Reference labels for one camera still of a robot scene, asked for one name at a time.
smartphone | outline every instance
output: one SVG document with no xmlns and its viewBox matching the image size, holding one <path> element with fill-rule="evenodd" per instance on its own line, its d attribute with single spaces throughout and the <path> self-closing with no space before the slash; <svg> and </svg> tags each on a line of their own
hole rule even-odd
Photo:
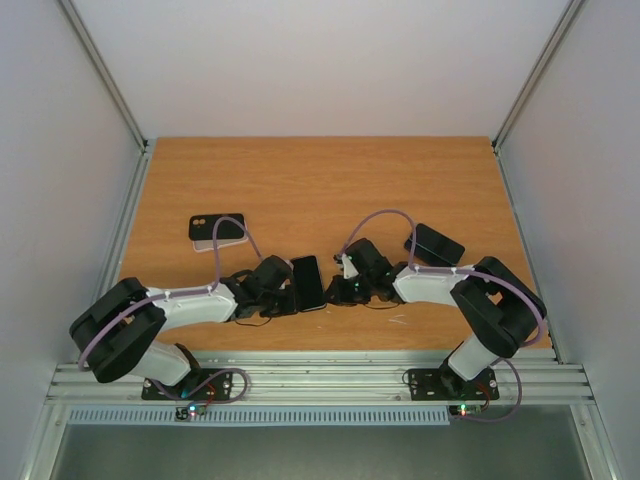
<svg viewBox="0 0 640 480">
<path fill-rule="evenodd" d="M 310 255 L 294 258 L 291 260 L 291 264 L 293 265 L 293 281 L 295 282 L 298 311 L 308 312 L 326 307 L 327 302 L 324 297 L 318 259 Z"/>
<path fill-rule="evenodd" d="M 213 241 L 213 226 L 220 217 L 231 217 L 244 225 L 241 213 L 216 213 L 212 215 L 194 215 L 189 219 L 189 238 L 194 242 Z M 232 222 L 221 222 L 218 225 L 218 240 L 242 240 L 244 230 Z"/>
</svg>

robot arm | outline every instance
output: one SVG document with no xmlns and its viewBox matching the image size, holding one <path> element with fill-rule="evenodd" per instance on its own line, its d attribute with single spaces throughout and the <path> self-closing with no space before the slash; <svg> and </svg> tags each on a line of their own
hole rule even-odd
<svg viewBox="0 0 640 480">
<path fill-rule="evenodd" d="M 365 304 L 376 295 L 382 301 L 432 302 L 460 309 L 473 333 L 439 369 L 442 387 L 452 397 L 499 358 L 513 357 L 539 327 L 536 317 L 546 316 L 542 301 L 494 257 L 460 269 L 392 266 L 363 238 L 336 260 L 343 275 L 335 276 L 329 286 L 330 303 Z M 498 295 L 494 302 L 492 297 Z"/>
<path fill-rule="evenodd" d="M 185 347 L 165 345 L 155 337 L 195 323 L 222 323 L 255 313 L 265 317 L 293 314 L 293 286 L 285 285 L 290 278 L 291 267 L 275 256 L 264 259 L 253 271 L 222 278 L 215 286 L 165 291 L 145 288 L 137 278 L 126 278 L 84 312 L 69 333 L 80 351 L 95 343 L 86 358 L 99 382 L 133 374 L 182 392 L 202 380 L 199 365 Z M 140 308 L 108 329 L 134 304 Z"/>
</svg>

wire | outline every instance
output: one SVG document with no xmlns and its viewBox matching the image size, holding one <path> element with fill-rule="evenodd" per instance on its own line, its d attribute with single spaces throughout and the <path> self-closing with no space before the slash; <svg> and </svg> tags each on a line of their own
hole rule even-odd
<svg viewBox="0 0 640 480">
<path fill-rule="evenodd" d="M 247 374 L 247 372 L 245 372 L 241 368 L 223 368 L 222 370 L 218 370 L 216 373 L 209 375 L 209 377 L 207 377 L 207 379 L 204 382 L 202 382 L 196 388 L 191 390 L 184 397 L 179 397 L 178 395 L 174 395 L 171 392 L 167 391 L 167 389 L 164 388 L 164 386 L 157 380 L 152 379 L 151 382 L 155 385 L 158 391 L 162 392 L 164 396 L 167 397 L 168 399 L 180 401 L 180 400 L 188 400 L 189 397 L 191 397 L 191 395 L 199 391 L 202 387 L 211 383 L 215 378 L 219 377 L 220 375 L 226 375 L 227 373 L 237 373 L 238 375 L 240 375 L 242 377 L 244 385 L 242 386 L 242 390 L 240 391 L 240 393 L 238 393 L 235 397 L 229 398 L 228 400 L 214 400 L 213 402 L 211 402 L 212 404 L 216 404 L 216 405 L 224 405 L 224 404 L 239 402 L 245 397 L 245 395 L 247 394 L 247 391 L 249 390 L 249 385 L 251 383 L 251 380 L 249 379 L 249 375 Z M 202 401 L 191 402 L 189 406 L 195 405 L 197 403 L 202 403 Z"/>
<path fill-rule="evenodd" d="M 241 327 L 264 327 L 271 320 L 273 320 L 273 317 L 269 317 L 266 322 L 257 323 L 257 324 L 256 323 L 240 323 L 239 321 L 236 320 L 236 324 L 240 325 Z"/>
<path fill-rule="evenodd" d="M 439 275 L 443 273 L 449 274 L 449 275 L 459 274 L 459 275 L 469 275 L 471 277 L 478 277 L 483 280 L 488 280 L 490 282 L 493 282 L 509 290 L 511 293 L 517 296 L 520 300 L 522 300 L 524 304 L 529 308 L 529 310 L 531 310 L 531 313 L 533 314 L 533 317 L 536 319 L 536 323 L 538 324 L 538 331 L 536 333 L 536 336 L 531 340 L 524 342 L 522 344 L 523 347 L 529 347 L 534 343 L 538 343 L 542 339 L 544 333 L 547 330 L 547 327 L 545 326 L 545 323 L 544 323 L 544 319 L 540 314 L 540 310 L 538 310 L 538 307 L 534 305 L 531 299 L 529 299 L 529 297 L 527 297 L 521 290 L 516 288 L 514 285 L 502 280 L 501 278 L 494 277 L 493 275 L 489 275 L 488 273 L 477 272 L 476 270 L 472 270 L 469 268 L 423 267 L 421 265 L 415 265 L 414 267 L 416 271 L 424 272 L 424 273 L 437 273 Z"/>
<path fill-rule="evenodd" d="M 366 303 L 363 304 L 365 307 L 367 307 L 370 310 L 391 310 L 392 308 L 396 308 L 399 307 L 401 304 L 400 303 L 396 303 L 390 307 L 370 307 L 369 305 L 367 305 Z"/>
<path fill-rule="evenodd" d="M 107 323 L 104 326 L 104 328 L 102 330 L 100 330 L 96 334 L 96 336 L 93 337 L 91 339 L 91 341 L 87 344 L 85 349 L 80 354 L 80 358 L 78 359 L 78 369 L 80 371 L 87 372 L 87 371 L 91 370 L 91 368 L 85 367 L 85 363 L 87 362 L 87 359 L 89 358 L 89 355 L 91 354 L 93 349 L 96 347 L 96 345 L 98 345 L 98 343 L 100 343 L 100 341 L 116 325 L 118 325 L 122 320 L 124 320 L 125 318 L 130 316 L 135 311 L 139 310 L 140 308 L 142 308 L 145 305 L 148 305 L 148 304 L 150 304 L 152 302 L 155 302 L 155 301 L 158 301 L 158 300 L 163 300 L 163 299 L 168 299 L 169 295 L 171 295 L 171 294 L 173 294 L 173 298 L 191 297 L 191 296 L 209 295 L 210 292 L 212 292 L 213 290 L 216 289 L 216 287 L 220 283 L 220 276 L 221 276 L 220 252 L 218 250 L 218 238 L 217 237 L 218 237 L 218 228 L 220 227 L 220 224 L 223 221 L 228 221 L 228 222 L 235 223 L 238 227 L 240 227 L 244 231 L 244 233 L 247 234 L 247 238 L 249 238 L 249 241 L 251 242 L 251 245 L 253 246 L 253 249 L 255 250 L 256 255 L 258 255 L 258 258 L 260 260 L 264 260 L 264 258 L 262 257 L 262 254 L 260 253 L 260 250 L 258 249 L 258 246 L 256 245 L 256 242 L 253 240 L 253 237 L 251 236 L 251 233 L 249 233 L 249 229 L 244 224 L 240 223 L 235 218 L 220 217 L 218 220 L 216 220 L 216 223 L 213 225 L 213 231 L 212 231 L 213 254 L 214 254 L 215 263 L 216 263 L 216 279 L 212 283 L 207 285 L 206 287 L 196 287 L 196 288 L 193 288 L 193 289 L 181 290 L 181 291 L 177 291 L 177 292 L 172 292 L 170 290 L 167 290 L 166 292 L 163 292 L 161 294 L 152 295 L 152 296 L 143 298 L 142 300 L 134 303 L 133 305 L 130 305 L 128 308 L 126 308 L 125 310 L 120 312 L 113 320 L 111 320 L 109 323 Z"/>
<path fill-rule="evenodd" d="M 364 226 L 365 223 L 367 223 L 369 220 L 371 220 L 373 217 L 377 217 L 378 215 L 382 215 L 383 213 L 395 213 L 397 215 L 401 215 L 404 218 L 407 219 L 407 221 L 409 222 L 409 225 L 411 225 L 411 249 L 409 250 L 409 260 L 407 261 L 407 263 L 409 264 L 409 266 L 413 266 L 413 255 L 416 252 L 416 224 L 413 221 L 413 219 L 407 215 L 405 212 L 403 212 L 402 210 L 397 210 L 395 208 L 385 208 L 384 210 L 378 210 L 377 212 L 373 212 L 371 215 L 367 215 L 359 224 L 356 228 L 353 229 L 353 232 L 351 232 L 351 235 L 349 235 L 349 238 L 347 238 L 347 241 L 344 242 L 344 245 L 342 246 L 342 249 L 340 250 L 340 253 L 338 253 L 338 258 L 341 258 L 342 255 L 344 254 L 344 252 L 347 250 L 347 248 L 349 247 L 349 245 L 351 245 L 351 240 L 353 240 L 353 237 L 356 236 L 356 233 L 358 233 L 358 231 Z"/>
<path fill-rule="evenodd" d="M 518 386 L 518 398 L 516 399 L 516 403 L 513 405 L 513 408 L 506 415 L 498 418 L 481 418 L 474 415 L 451 415 L 453 418 L 458 418 L 460 420 L 469 420 L 471 422 L 478 423 L 499 423 L 508 420 L 516 414 L 516 412 L 520 409 L 520 405 L 522 404 L 522 379 L 520 378 L 520 374 L 518 373 L 518 370 L 516 370 L 516 367 L 513 365 L 511 360 L 500 358 L 498 359 L 498 362 L 505 362 L 507 365 L 509 365 L 509 367 L 513 371 L 513 375 L 516 377 L 516 384 Z"/>
</svg>

black cable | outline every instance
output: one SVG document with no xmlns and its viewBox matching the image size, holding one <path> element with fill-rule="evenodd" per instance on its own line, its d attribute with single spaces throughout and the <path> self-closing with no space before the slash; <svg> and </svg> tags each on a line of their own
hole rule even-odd
<svg viewBox="0 0 640 480">
<path fill-rule="evenodd" d="M 241 327 L 264 327 L 271 320 L 273 320 L 273 317 L 269 317 L 266 322 L 262 323 L 240 323 L 236 320 L 236 324 L 240 325 Z"/>
<path fill-rule="evenodd" d="M 392 307 L 382 307 L 382 308 L 377 308 L 377 307 L 370 307 L 369 305 L 367 305 L 366 303 L 363 304 L 365 307 L 367 307 L 370 310 L 391 310 L 392 308 L 396 308 L 399 307 L 401 304 L 400 303 L 396 303 L 395 305 L 393 305 Z"/>
</svg>

aluminum frame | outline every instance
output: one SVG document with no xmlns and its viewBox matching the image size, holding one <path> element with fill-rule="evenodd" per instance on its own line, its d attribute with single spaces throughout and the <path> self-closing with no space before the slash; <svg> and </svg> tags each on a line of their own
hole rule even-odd
<svg viewBox="0 0 640 480">
<path fill-rule="evenodd" d="M 100 55 L 98 47 L 96 47 L 87 27 L 84 25 L 75 3 L 73 0 L 57 0 L 57 2 L 64 15 L 67 17 L 67 20 L 78 37 L 78 40 L 82 44 L 82 47 L 87 53 L 89 60 L 91 60 L 91 63 L 96 69 L 98 76 L 107 88 L 109 95 L 111 95 L 120 115 L 122 115 L 122 118 L 129 127 L 129 131 L 138 144 L 138 147 L 140 147 L 140 151 L 144 151 L 147 141 L 142 134 L 142 130 L 140 130 L 138 122 L 136 122 L 136 119 L 133 117 L 131 110 L 129 110 L 129 107 L 127 106 L 127 102 L 124 100 L 122 93 L 120 93 L 118 85 L 111 76 L 111 72 L 109 72 L 107 64 L 102 59 L 102 55 Z"/>
<path fill-rule="evenodd" d="M 511 133 L 513 126 L 518 120 L 520 112 L 522 112 L 527 104 L 527 101 L 535 91 L 536 86 L 544 76 L 547 67 L 551 63 L 551 60 L 553 60 L 553 57 L 558 51 L 558 48 L 560 48 L 560 45 L 567 36 L 569 29 L 573 25 L 575 19 L 578 17 L 578 14 L 582 10 L 582 7 L 585 5 L 585 3 L 586 0 L 569 0 L 569 3 L 565 7 L 562 15 L 560 16 L 560 19 L 558 20 L 558 23 L 556 23 L 555 27 L 553 28 L 553 31 L 551 32 L 547 43 L 545 43 L 544 47 L 542 48 L 542 52 L 540 52 L 540 55 L 538 55 L 538 58 L 536 59 L 536 62 L 534 63 L 529 76 L 525 80 L 522 89 L 520 89 L 516 100 L 513 102 L 513 105 L 511 106 L 511 109 L 507 114 L 507 118 L 505 118 L 504 122 L 502 123 L 500 130 L 498 130 L 496 138 L 493 141 L 494 146 L 500 148 L 504 144 L 505 140 L 509 136 L 509 133 Z"/>
<path fill-rule="evenodd" d="M 420 409 L 442 407 L 449 402 L 412 402 L 402 374 L 409 368 L 439 365 L 447 351 L 311 351 L 311 352 L 196 352 L 198 361 L 207 367 L 240 367 L 251 377 L 251 389 L 239 406 L 256 408 L 283 407 L 293 412 L 306 407 L 321 411 L 345 409 L 359 413 L 393 413 L 407 415 Z M 593 394 L 581 365 L 559 364 L 551 349 L 525 350 L 514 358 L 523 382 L 525 405 L 570 405 L 581 415 L 582 429 L 578 429 L 589 468 L 602 476 L 610 466 L 610 458 L 600 445 L 598 424 L 593 422 L 595 408 Z M 492 404 L 512 405 L 516 397 L 513 373 L 506 365 L 497 365 L 496 378 L 501 399 Z M 142 379 L 125 376 L 110 383 L 98 384 L 91 373 L 80 372 L 77 364 L 59 365 L 54 374 L 41 415 L 37 448 L 29 458 L 23 480 L 47 479 L 53 471 L 67 425 L 73 424 L 72 414 L 77 408 L 96 407 L 105 410 L 118 406 L 136 407 L 146 411 L 146 424 L 166 420 L 167 406 L 187 402 L 151 402 L 140 399 Z M 110 422 L 105 415 L 94 424 L 122 424 L 116 416 Z M 215 423 L 195 423 L 184 427 L 216 426 Z"/>
</svg>

